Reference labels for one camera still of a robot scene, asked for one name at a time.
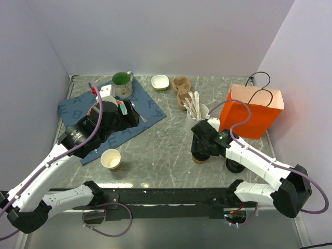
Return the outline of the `cardboard cup carrier tray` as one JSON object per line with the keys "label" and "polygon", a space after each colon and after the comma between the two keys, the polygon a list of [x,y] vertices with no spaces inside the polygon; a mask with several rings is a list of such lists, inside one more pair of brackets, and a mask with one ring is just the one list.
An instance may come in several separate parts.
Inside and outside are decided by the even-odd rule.
{"label": "cardboard cup carrier tray", "polygon": [[177,76],[172,81],[172,89],[176,93],[177,104],[180,109],[185,110],[185,105],[191,103],[191,81],[186,76]]}

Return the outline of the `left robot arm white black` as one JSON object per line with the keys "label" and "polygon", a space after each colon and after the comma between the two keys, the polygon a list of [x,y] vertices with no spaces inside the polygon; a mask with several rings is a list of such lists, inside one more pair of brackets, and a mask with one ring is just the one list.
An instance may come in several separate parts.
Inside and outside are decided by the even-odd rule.
{"label": "left robot arm white black", "polygon": [[50,195],[48,191],[70,166],[98,149],[112,133],[139,123],[140,115],[128,99],[96,103],[88,115],[65,130],[49,155],[22,183],[1,192],[1,212],[7,213],[7,219],[19,231],[32,233],[66,210],[98,208],[104,192],[94,181],[57,194]]}

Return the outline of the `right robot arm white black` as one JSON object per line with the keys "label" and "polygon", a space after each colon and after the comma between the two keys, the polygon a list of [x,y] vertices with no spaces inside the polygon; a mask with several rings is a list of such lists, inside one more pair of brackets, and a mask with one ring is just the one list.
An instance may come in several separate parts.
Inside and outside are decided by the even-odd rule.
{"label": "right robot arm white black", "polygon": [[276,159],[261,153],[227,129],[217,132],[207,120],[194,125],[191,131],[191,153],[197,161],[223,156],[230,171],[246,168],[265,181],[265,184],[235,181],[227,193],[227,202],[231,206],[237,207],[243,202],[273,205],[281,214],[295,218],[311,196],[308,175],[302,166],[278,166]]}

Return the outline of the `orange paper bag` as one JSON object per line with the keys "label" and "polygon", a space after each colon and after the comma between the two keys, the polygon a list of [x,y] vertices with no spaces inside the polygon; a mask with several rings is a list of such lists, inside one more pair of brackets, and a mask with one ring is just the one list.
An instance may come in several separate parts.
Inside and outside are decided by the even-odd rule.
{"label": "orange paper bag", "polygon": [[248,119],[233,128],[233,132],[249,139],[261,138],[284,110],[279,89],[233,84],[227,100],[219,117],[219,131],[229,130],[232,125]]}

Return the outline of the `black coffee cup lid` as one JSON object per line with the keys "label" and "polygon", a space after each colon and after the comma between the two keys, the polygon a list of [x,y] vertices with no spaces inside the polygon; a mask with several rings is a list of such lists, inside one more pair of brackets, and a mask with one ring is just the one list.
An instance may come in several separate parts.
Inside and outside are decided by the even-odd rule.
{"label": "black coffee cup lid", "polygon": [[197,161],[206,161],[210,158],[210,156],[202,155],[200,153],[192,153],[192,157]]}

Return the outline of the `brown paper cup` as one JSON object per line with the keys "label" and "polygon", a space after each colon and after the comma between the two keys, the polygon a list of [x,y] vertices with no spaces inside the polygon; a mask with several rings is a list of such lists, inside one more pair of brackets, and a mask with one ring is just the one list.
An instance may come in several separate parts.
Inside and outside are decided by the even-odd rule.
{"label": "brown paper cup", "polygon": [[192,160],[196,164],[204,164],[209,160],[209,158],[209,156],[196,157],[194,154],[192,154]]}
{"label": "brown paper cup", "polygon": [[101,164],[112,172],[122,168],[121,154],[116,149],[108,149],[101,155]]}

